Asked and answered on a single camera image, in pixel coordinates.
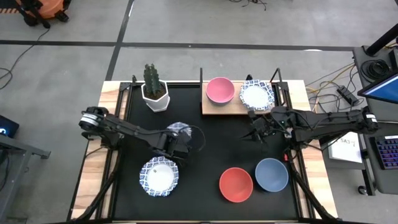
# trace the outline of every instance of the bowl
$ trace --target bowl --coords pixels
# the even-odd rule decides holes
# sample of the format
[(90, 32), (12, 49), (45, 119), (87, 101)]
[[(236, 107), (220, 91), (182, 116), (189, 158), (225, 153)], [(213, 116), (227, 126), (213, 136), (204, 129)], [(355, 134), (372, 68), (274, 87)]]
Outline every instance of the bowl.
[(220, 190), (230, 202), (244, 202), (253, 191), (253, 181), (244, 169), (232, 167), (221, 175)]
[(283, 163), (277, 159), (267, 158), (256, 166), (256, 181), (268, 192), (283, 190), (289, 181), (289, 174)]
[(231, 80), (217, 77), (207, 84), (206, 95), (216, 104), (225, 104), (234, 98), (235, 87)]

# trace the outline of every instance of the monitor screen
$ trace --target monitor screen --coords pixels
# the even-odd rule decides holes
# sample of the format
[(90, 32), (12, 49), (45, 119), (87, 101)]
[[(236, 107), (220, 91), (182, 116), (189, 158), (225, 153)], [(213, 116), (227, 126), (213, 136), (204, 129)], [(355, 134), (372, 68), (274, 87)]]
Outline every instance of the monitor screen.
[(361, 96), (398, 103), (398, 73), (361, 91)]

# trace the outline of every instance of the purple keyboard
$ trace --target purple keyboard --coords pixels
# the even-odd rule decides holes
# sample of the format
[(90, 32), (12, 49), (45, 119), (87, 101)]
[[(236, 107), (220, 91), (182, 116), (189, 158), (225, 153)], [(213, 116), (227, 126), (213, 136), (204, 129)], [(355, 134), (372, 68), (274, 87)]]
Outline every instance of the purple keyboard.
[(374, 139), (382, 169), (398, 169), (398, 138), (378, 137)]

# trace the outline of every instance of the concrete floor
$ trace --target concrete floor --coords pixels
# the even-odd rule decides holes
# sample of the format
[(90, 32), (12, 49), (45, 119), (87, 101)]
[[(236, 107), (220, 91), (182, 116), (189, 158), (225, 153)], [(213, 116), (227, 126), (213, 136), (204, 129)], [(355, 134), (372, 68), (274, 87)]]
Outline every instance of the concrete floor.
[[(227, 0), (135, 0), (124, 42), (360, 46), (398, 21), (394, 0), (266, 2), (264, 12), (261, 5), (241, 7), (244, 2)], [(115, 42), (126, 6), (127, 0), (74, 0), (70, 21), (52, 22), (42, 40)], [(36, 40), (44, 31), (27, 27), (18, 14), (0, 14), (0, 30), (0, 40)], [(0, 45), (0, 67), (10, 68), (26, 48)], [(77, 125), (80, 111), (97, 104), (113, 50), (35, 46), (17, 64), (10, 85), (0, 90), (0, 114), (21, 124), (17, 138), (52, 151), (47, 161), (31, 161), (13, 215), (28, 217), (28, 223), (66, 219), (87, 144)], [(249, 73), (268, 78), (280, 67), (285, 79), (310, 83), (352, 61), (351, 52), (122, 47), (113, 80), (130, 80), (133, 74), (142, 79), (144, 64), (155, 63), (165, 80), (197, 80), (200, 67), (205, 79), (243, 79)], [(336, 82), (347, 85), (348, 77), (342, 77)], [(360, 88), (359, 78), (353, 81)], [(325, 108), (335, 110), (333, 104)], [(356, 170), (328, 169), (328, 175), (340, 218), (396, 223), (398, 196), (359, 195), (363, 179)]]

